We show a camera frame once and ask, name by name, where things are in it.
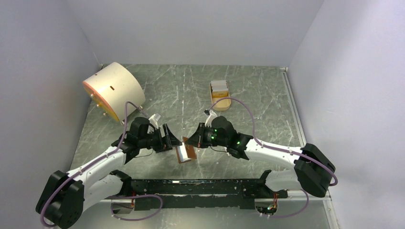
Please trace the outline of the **brown leather card holder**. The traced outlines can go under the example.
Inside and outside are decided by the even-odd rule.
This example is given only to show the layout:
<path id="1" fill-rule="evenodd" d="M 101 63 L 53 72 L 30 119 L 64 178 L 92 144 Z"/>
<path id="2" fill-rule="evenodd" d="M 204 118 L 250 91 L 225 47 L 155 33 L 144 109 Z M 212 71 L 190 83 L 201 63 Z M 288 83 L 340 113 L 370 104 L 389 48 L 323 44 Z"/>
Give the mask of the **brown leather card holder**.
<path id="1" fill-rule="evenodd" d="M 186 144 L 187 140 L 188 140 L 188 138 L 183 136 L 181 145 L 175 147 L 179 164 L 183 164 L 183 163 L 197 159 L 197 155 L 195 153 L 194 147 L 192 145 Z"/>

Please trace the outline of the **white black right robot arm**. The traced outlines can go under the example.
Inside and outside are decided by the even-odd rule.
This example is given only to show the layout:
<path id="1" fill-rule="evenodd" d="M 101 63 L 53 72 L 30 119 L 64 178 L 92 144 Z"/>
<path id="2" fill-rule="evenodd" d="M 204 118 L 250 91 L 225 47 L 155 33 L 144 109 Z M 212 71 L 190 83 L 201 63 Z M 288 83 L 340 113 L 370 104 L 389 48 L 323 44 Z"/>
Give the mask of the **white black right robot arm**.
<path id="1" fill-rule="evenodd" d="M 302 189 L 323 198 L 334 180 L 334 164 L 314 144 L 292 147 L 255 140 L 252 135 L 237 132 L 223 116 L 209 124 L 199 123 L 186 144 L 196 148 L 222 146 L 237 159 L 280 165 L 283 171 L 265 172 L 264 181 L 258 184 L 257 190 L 265 198 L 284 189 Z"/>

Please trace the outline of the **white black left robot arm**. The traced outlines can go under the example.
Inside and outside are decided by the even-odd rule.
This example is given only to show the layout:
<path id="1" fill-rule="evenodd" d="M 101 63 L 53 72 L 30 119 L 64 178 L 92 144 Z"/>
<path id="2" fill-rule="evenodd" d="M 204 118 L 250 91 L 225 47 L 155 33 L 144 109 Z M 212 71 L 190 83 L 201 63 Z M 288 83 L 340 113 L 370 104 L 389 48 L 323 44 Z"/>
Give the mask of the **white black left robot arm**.
<path id="1" fill-rule="evenodd" d="M 35 207 L 41 223 L 68 229 L 97 202 L 115 195 L 127 198 L 132 192 L 132 179 L 119 170 L 121 167 L 136 158 L 141 149 L 159 153 L 181 145 L 167 124 L 154 127 L 147 118 L 135 118 L 129 130 L 98 157 L 76 169 L 57 170 L 50 175 Z"/>

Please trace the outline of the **beige card tray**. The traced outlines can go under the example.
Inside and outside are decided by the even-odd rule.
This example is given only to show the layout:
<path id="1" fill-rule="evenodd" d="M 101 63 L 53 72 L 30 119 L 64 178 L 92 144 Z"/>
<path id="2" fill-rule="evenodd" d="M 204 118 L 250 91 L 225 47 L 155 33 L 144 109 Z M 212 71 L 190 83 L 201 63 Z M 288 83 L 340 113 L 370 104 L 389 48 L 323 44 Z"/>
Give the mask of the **beige card tray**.
<path id="1" fill-rule="evenodd" d="M 231 100 L 230 99 L 224 99 L 219 101 L 221 98 L 229 97 L 230 96 L 230 91 L 228 88 L 228 91 L 222 91 L 222 92 L 213 92 L 210 86 L 211 90 L 211 101 L 212 104 L 215 104 L 213 109 L 216 111 L 225 111 L 230 108 L 231 105 Z"/>

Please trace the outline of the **white cards in tray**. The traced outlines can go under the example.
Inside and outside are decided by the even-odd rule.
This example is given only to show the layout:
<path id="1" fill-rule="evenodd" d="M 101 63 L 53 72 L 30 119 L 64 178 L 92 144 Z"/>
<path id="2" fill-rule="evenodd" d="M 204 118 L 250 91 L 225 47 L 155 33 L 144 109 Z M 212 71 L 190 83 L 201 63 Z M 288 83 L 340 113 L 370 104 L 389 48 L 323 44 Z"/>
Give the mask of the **white cards in tray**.
<path id="1" fill-rule="evenodd" d="M 213 92 L 228 91 L 226 80 L 211 81 L 210 86 Z"/>

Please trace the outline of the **beige cylindrical drum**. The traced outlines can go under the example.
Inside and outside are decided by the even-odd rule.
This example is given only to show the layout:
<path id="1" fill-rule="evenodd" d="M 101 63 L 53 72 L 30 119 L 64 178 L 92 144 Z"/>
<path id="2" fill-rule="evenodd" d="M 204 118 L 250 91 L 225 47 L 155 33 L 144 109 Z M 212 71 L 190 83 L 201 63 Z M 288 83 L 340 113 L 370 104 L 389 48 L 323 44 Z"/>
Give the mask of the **beige cylindrical drum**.
<path id="1" fill-rule="evenodd" d="M 123 122 L 125 117 L 136 110 L 129 106 L 125 113 L 125 102 L 141 106 L 146 101 L 140 83 L 127 68 L 117 62 L 107 65 L 82 84 L 96 105 L 117 122 Z"/>

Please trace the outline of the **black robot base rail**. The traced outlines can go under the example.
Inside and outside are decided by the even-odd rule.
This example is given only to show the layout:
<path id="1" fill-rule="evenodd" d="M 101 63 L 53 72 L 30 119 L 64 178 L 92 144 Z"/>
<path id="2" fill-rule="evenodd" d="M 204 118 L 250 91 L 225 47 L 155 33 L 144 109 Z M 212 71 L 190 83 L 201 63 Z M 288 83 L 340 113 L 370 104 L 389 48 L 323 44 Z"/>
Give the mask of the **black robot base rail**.
<path id="1" fill-rule="evenodd" d="M 113 199 L 136 196 L 135 210 L 154 208 L 255 209 L 259 199 L 287 198 L 286 190 L 274 192 L 263 179 L 134 179 Z"/>

